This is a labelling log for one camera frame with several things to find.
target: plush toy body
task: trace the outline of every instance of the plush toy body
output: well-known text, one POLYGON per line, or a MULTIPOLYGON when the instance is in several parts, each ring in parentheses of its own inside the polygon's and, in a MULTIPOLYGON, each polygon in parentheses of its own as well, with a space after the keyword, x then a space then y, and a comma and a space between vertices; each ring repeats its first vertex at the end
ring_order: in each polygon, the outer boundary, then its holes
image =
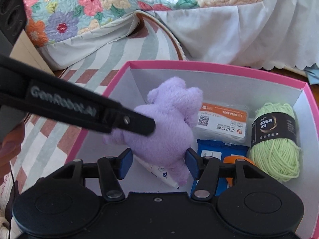
POLYGON ((104 141, 128 145, 136 156, 165 167, 173 180, 184 186, 189 175, 184 156, 194 140, 191 128, 196 125, 203 92, 199 88, 186 89, 184 80, 173 77, 150 91, 147 99, 150 104, 134 110, 155 120, 151 136, 115 129, 104 136, 104 141))

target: screw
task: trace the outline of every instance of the screw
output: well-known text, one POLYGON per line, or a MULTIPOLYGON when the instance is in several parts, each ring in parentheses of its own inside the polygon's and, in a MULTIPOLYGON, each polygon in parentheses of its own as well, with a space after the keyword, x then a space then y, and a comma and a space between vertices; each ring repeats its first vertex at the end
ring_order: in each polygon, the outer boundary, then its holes
POLYGON ((210 193, 209 191, 206 190, 198 190, 194 192, 195 197, 199 198, 199 199, 204 199, 204 198, 208 198, 210 193))
POLYGON ((130 122, 131 122, 131 120, 130 120, 130 118, 129 118, 128 116, 125 116, 125 117, 123 118, 123 121, 124 121, 124 123, 125 123, 126 125, 130 124, 130 122))
POLYGON ((123 195, 123 193, 121 191, 108 191, 106 195, 110 199, 118 199, 123 195))

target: blue package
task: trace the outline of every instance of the blue package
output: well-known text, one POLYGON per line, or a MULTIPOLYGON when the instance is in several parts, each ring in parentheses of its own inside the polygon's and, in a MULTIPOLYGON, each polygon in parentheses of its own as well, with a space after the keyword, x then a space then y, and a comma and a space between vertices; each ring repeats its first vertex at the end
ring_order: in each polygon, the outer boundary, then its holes
MULTIPOLYGON (((197 140, 198 147, 197 147, 197 154, 201 157, 204 156, 213 156, 218 158, 221 162, 223 162, 226 156, 247 156, 247 151, 249 147, 246 146, 237 146, 231 145, 228 143, 224 143, 221 141, 215 140, 197 140)), ((197 181, 194 181, 191 194, 195 189, 197 181)), ((227 180, 226 178, 220 178, 218 180, 216 196, 219 196, 224 190, 227 189, 227 180)))

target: pink box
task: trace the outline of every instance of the pink box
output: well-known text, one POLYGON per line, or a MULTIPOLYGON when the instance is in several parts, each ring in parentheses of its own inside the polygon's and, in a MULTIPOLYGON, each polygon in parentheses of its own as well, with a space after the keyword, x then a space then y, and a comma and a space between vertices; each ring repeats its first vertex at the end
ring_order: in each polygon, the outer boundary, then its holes
MULTIPOLYGON (((170 77, 178 76, 188 87, 199 87, 204 101, 245 108, 250 122, 255 111, 266 102, 289 103, 296 114, 298 144, 302 149, 301 172, 285 185, 302 199, 304 217, 296 231, 302 239, 319 237, 319 110, 307 83, 274 73, 229 65, 190 61, 129 61, 113 78, 104 96, 133 109, 146 103, 147 93, 170 77)), ((250 145, 248 135, 246 144, 250 145)), ((81 158, 95 162, 107 155, 119 155, 124 146, 103 144, 102 134, 82 130, 67 162, 81 158)), ((190 191, 193 180, 179 191, 190 191)), ((120 182, 123 191, 176 191, 134 161, 127 177, 120 182)), ((100 194, 98 182, 88 180, 87 187, 100 194)))

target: yarn ball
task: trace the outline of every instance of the yarn ball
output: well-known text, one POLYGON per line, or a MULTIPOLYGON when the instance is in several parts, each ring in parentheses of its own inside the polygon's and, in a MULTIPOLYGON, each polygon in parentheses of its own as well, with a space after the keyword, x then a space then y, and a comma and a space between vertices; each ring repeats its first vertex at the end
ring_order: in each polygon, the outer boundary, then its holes
MULTIPOLYGON (((256 112, 256 119, 271 112, 282 112, 295 119, 289 104, 266 103, 256 112)), ((276 138, 262 141, 251 148, 250 159, 265 173, 280 182, 287 182, 299 176, 300 148, 290 139, 276 138)))

